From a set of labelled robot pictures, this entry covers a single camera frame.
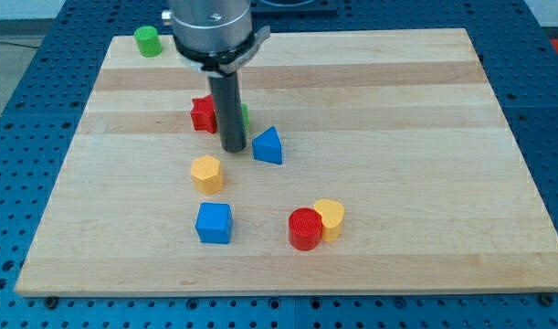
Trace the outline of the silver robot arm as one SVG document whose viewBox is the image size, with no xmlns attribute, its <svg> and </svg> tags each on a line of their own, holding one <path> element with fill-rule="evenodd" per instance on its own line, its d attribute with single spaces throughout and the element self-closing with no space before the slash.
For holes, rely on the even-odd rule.
<svg viewBox="0 0 558 329">
<path fill-rule="evenodd" d="M 238 72 L 270 37 L 268 26 L 254 28 L 248 0 L 169 0 L 162 20 L 180 60 L 210 78 Z"/>
</svg>

